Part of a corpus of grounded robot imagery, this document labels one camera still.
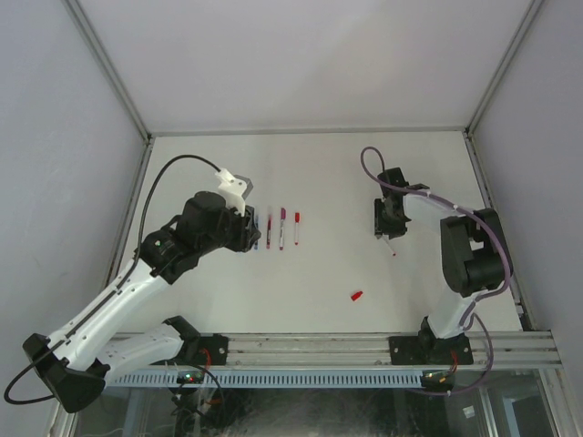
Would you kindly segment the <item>blue gel pen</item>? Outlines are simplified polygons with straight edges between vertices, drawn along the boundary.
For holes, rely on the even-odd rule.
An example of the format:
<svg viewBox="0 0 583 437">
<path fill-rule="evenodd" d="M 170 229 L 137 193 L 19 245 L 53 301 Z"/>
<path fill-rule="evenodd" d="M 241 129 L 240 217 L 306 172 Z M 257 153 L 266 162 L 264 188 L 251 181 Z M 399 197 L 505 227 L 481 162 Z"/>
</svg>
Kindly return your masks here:
<svg viewBox="0 0 583 437">
<path fill-rule="evenodd" d="M 260 231 L 260 220 L 259 220 L 259 216 L 257 214 L 254 215 L 254 244 L 253 244 L 253 248 L 254 250 L 258 250 L 259 249 L 259 241 L 261 239 L 261 231 Z"/>
</svg>

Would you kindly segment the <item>red gel pen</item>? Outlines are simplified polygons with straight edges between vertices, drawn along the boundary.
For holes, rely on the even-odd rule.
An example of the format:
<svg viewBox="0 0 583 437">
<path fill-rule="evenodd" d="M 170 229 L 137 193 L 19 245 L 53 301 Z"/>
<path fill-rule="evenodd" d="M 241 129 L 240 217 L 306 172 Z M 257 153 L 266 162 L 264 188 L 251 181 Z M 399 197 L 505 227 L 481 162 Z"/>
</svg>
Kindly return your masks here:
<svg viewBox="0 0 583 437">
<path fill-rule="evenodd" d="M 266 249 L 271 248 L 271 227 L 272 227 L 272 207 L 268 206 L 268 208 L 267 208 L 267 225 L 266 225 L 266 242 L 265 242 Z"/>
</svg>

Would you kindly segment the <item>thin white red-tip pen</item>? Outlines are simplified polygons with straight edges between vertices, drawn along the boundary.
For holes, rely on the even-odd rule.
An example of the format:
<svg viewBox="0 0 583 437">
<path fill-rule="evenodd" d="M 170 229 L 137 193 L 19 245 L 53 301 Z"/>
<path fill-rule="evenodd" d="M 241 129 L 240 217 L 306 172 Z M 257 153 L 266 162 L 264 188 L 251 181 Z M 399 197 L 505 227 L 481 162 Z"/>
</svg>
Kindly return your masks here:
<svg viewBox="0 0 583 437">
<path fill-rule="evenodd" d="M 281 218 L 279 232 L 279 250 L 284 250 L 284 245 L 285 245 L 285 218 Z"/>
</svg>

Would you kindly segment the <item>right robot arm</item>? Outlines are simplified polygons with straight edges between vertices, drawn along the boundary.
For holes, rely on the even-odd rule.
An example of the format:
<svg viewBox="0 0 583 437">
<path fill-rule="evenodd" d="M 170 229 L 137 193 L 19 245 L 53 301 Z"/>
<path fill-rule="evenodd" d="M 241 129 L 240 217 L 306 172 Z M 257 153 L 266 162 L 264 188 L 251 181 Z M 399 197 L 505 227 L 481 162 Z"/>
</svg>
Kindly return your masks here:
<svg viewBox="0 0 583 437">
<path fill-rule="evenodd" d="M 382 196 L 374 205 L 374 235 L 390 242 L 403 237 L 416 221 L 440 237 L 445 292 L 415 335 L 389 339 L 396 365 L 470 365 L 474 362 L 465 335 L 479 299 L 512 276 L 513 265 L 499 216 L 492 208 L 465 211 L 438 200 L 424 184 L 411 185 L 400 168 L 377 176 Z"/>
</svg>

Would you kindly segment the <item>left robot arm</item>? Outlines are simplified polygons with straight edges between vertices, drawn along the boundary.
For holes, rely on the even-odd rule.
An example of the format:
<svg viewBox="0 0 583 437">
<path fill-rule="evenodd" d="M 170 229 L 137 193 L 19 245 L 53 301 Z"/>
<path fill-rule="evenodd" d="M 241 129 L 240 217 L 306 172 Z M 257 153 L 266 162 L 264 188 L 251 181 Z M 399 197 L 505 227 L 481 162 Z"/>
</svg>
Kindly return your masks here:
<svg viewBox="0 0 583 437">
<path fill-rule="evenodd" d="M 68 413 L 80 412 L 117 378 L 159 361 L 194 362 L 200 334 L 183 317 L 119 343 L 112 338 L 145 302 L 195 269 L 217 249 L 251 250 L 261 234 L 242 195 L 201 191 L 161 229 L 148 234 L 135 258 L 74 319 L 23 350 L 37 376 Z"/>
</svg>

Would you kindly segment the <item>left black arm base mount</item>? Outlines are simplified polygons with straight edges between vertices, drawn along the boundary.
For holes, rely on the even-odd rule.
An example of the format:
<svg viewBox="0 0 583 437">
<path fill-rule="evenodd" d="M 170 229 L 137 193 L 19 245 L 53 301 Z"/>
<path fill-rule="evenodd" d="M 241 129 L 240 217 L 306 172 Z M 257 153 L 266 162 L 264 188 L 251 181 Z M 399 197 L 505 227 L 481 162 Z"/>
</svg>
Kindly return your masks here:
<svg viewBox="0 0 583 437">
<path fill-rule="evenodd" d="M 220 334 L 204 335 L 199 338 L 194 363 L 197 365 L 223 366 L 227 362 L 230 339 Z"/>
</svg>

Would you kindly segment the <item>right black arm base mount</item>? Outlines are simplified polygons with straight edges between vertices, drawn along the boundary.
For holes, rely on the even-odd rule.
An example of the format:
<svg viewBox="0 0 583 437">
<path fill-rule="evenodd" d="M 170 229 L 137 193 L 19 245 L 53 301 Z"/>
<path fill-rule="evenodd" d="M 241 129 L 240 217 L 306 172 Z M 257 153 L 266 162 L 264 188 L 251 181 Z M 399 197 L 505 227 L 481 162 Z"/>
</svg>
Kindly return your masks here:
<svg viewBox="0 0 583 437">
<path fill-rule="evenodd" d="M 392 336 L 388 339 L 393 365 L 461 365 L 474 363 L 469 339 L 462 334 L 451 339 L 423 340 L 420 336 Z"/>
</svg>

